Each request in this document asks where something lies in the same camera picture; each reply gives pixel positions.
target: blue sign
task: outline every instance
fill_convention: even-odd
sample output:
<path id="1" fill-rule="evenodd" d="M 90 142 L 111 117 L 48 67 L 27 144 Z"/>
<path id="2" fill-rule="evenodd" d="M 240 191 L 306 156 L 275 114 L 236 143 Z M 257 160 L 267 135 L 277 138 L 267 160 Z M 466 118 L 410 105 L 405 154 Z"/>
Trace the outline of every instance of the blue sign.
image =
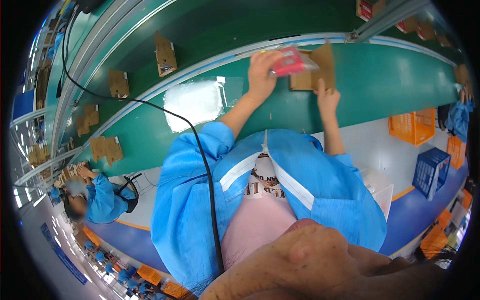
<path id="1" fill-rule="evenodd" d="M 57 241 L 55 241 L 46 223 L 43 223 L 40 229 L 42 230 L 43 235 L 47 239 L 53 251 L 60 258 L 61 262 L 65 265 L 65 267 L 67 267 L 67 269 L 73 274 L 73 276 L 75 276 L 75 278 L 78 279 L 78 281 L 85 285 L 85 283 L 87 283 L 87 278 L 85 278 L 82 272 L 80 272 L 77 267 L 72 263 L 72 261 L 67 257 L 67 255 L 65 255 L 65 252 L 63 252 L 63 250 L 57 244 Z"/>

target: brown cardboard box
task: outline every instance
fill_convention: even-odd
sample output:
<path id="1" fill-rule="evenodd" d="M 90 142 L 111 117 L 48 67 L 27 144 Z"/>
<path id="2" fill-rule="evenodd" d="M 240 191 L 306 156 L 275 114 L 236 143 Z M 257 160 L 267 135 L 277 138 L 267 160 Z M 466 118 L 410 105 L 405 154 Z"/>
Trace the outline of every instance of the brown cardboard box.
<path id="1" fill-rule="evenodd" d="M 90 137 L 90 148 L 92 149 L 92 158 L 95 162 L 104 157 L 106 154 L 105 149 L 103 148 L 103 140 L 105 137 L 103 135 L 92 139 Z"/>
<path id="2" fill-rule="evenodd" d="M 99 123 L 98 104 L 84 105 L 85 126 L 92 126 Z"/>
<path id="3" fill-rule="evenodd" d="M 417 31 L 419 22 L 417 21 L 417 17 L 411 16 L 403 21 L 398 22 L 395 27 L 403 33 L 410 33 Z"/>
<path id="4" fill-rule="evenodd" d="M 106 151 L 107 162 L 109 166 L 112 163 L 123 158 L 120 143 L 117 136 L 106 138 L 102 141 L 103 147 Z"/>
<path id="5" fill-rule="evenodd" d="M 374 5 L 366 0 L 357 0 L 356 15 L 367 22 L 385 7 L 385 0 L 378 0 Z"/>
<path id="6" fill-rule="evenodd" d="M 325 80 L 325 87 L 335 88 L 335 69 L 332 44 L 324 44 L 317 49 L 300 50 L 302 55 L 308 56 L 320 69 L 312 72 L 303 72 L 290 75 L 290 90 L 311 91 L 317 88 L 320 78 Z"/>
<path id="7" fill-rule="evenodd" d="M 423 21 L 419 22 L 419 26 L 417 29 L 417 35 L 424 41 L 428 39 L 434 39 L 435 38 L 435 32 L 433 31 L 433 26 L 430 24 L 430 22 Z"/>
<path id="8" fill-rule="evenodd" d="M 110 94 L 112 94 L 112 97 L 126 98 L 130 95 L 126 72 L 110 68 L 108 71 L 108 85 L 110 86 Z"/>
<path id="9" fill-rule="evenodd" d="M 156 64 L 158 76 L 163 77 L 178 69 L 173 43 L 155 32 Z"/>
<path id="10" fill-rule="evenodd" d="M 85 120 L 83 116 L 77 117 L 77 134 L 80 137 L 82 134 L 86 134 L 90 132 L 90 127 L 85 125 Z"/>
<path id="11" fill-rule="evenodd" d="M 454 67 L 455 79 L 456 82 L 465 85 L 467 87 L 468 93 L 473 94 L 472 82 L 470 80 L 470 75 L 465 64 Z"/>

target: pink shirt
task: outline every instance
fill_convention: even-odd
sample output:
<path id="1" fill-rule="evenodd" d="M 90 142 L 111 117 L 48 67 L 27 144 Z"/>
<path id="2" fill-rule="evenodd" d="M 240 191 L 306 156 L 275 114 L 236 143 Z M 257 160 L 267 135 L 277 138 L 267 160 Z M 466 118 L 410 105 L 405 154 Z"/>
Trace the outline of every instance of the pink shirt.
<path id="1" fill-rule="evenodd" d="M 276 240 L 297 221 L 267 154 L 260 154 L 252 170 L 243 200 L 222 240 L 228 269 L 259 247 Z"/>

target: t-shirt print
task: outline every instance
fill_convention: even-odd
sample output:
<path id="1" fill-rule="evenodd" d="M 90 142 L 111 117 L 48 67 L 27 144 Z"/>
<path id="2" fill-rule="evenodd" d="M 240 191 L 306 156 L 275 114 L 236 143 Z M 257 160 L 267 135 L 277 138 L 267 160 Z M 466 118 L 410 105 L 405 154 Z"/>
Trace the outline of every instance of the t-shirt print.
<path id="1" fill-rule="evenodd" d="M 287 201 L 285 193 L 276 178 L 270 157 L 268 154 L 262 153 L 258 156 L 255 167 L 248 177 L 248 184 L 243 191 L 243 198 L 259 199 L 265 194 L 272 195 L 281 201 Z"/>

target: blue crate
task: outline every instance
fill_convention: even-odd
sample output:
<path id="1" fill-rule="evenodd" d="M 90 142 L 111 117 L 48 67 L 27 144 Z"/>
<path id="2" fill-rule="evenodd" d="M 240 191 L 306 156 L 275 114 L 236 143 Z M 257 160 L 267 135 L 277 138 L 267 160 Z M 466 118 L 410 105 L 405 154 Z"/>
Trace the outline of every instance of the blue crate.
<path id="1" fill-rule="evenodd" d="M 420 153 L 412 185 L 416 187 L 428 201 L 439 190 L 447 179 L 451 155 L 438 148 Z"/>

